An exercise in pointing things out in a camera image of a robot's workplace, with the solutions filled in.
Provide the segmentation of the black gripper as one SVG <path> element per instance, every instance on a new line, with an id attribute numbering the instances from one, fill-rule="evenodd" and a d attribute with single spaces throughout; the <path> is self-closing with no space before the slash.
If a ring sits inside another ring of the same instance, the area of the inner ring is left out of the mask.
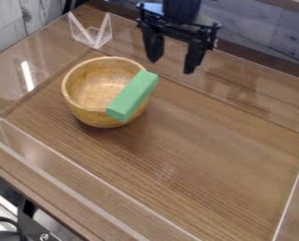
<path id="1" fill-rule="evenodd" d="M 184 34 L 191 38 L 203 38 L 188 43 L 183 72 L 191 74 L 201 65 L 205 50 L 215 48 L 222 24 L 200 14 L 200 1 L 160 1 L 159 3 L 140 1 L 136 6 L 139 21 L 171 30 L 177 34 L 177 38 Z M 140 30 L 147 58 L 155 63 L 163 55 L 164 37 L 159 30 L 148 25 L 144 25 Z"/>

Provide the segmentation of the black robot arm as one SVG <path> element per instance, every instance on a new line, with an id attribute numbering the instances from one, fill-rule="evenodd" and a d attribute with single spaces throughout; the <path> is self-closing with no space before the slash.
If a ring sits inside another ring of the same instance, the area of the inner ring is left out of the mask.
<path id="1" fill-rule="evenodd" d="M 188 44 L 183 73 L 191 74 L 201 65 L 204 54 L 218 42 L 222 24 L 199 14 L 201 0 L 161 0 L 160 3 L 137 2 L 137 27 L 148 60 L 155 63 L 163 56 L 164 38 Z"/>

